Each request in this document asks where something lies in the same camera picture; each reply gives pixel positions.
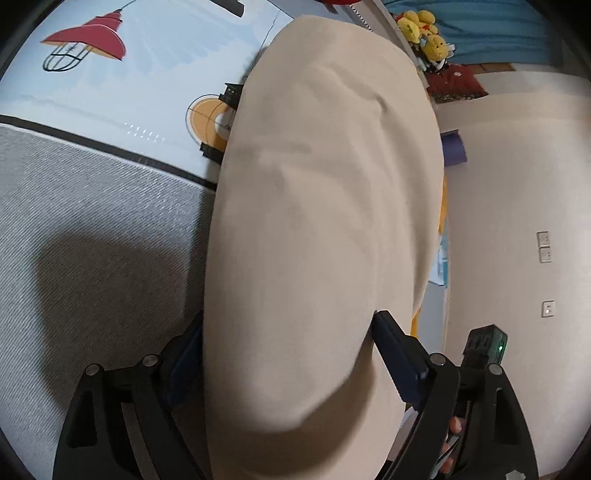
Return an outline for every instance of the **purple object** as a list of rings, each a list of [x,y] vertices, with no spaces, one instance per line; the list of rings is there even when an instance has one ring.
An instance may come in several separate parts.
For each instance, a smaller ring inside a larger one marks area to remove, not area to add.
[[[464,143],[457,130],[442,133],[441,146],[443,147],[444,167],[452,167],[467,162]]]

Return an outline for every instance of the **blue curtain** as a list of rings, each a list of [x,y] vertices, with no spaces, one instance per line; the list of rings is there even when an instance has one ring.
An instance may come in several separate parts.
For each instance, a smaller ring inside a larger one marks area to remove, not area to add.
[[[456,45],[454,63],[561,64],[560,40],[526,0],[383,0],[395,14],[429,10]]]

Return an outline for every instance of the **wall outlet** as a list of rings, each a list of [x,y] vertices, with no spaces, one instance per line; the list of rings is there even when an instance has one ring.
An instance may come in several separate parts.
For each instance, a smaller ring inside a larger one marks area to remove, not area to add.
[[[538,232],[538,247],[549,247],[550,246],[550,233],[549,232]]]
[[[540,263],[549,262],[552,262],[552,252],[550,251],[550,247],[540,248]]]
[[[542,318],[554,316],[554,309],[556,308],[554,300],[547,300],[542,302]]]

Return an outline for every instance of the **beige pillow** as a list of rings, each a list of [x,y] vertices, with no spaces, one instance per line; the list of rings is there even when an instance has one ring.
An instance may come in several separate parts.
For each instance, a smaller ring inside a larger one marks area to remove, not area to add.
[[[438,247],[443,154],[412,62],[317,17],[246,82],[223,161],[205,286],[216,480],[373,480],[404,405],[368,336],[409,331]]]

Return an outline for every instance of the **lamp illustration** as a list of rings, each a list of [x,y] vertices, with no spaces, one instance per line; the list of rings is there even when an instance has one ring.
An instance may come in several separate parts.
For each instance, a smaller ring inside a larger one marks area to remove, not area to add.
[[[76,67],[89,53],[108,59],[122,60],[123,40],[117,35],[121,11],[137,0],[125,4],[110,14],[94,17],[79,27],[66,28],[49,35],[41,43],[55,46],[43,62],[46,72],[66,72]]]
[[[187,109],[187,129],[203,156],[221,164],[243,85],[227,83],[221,95],[203,95]]]

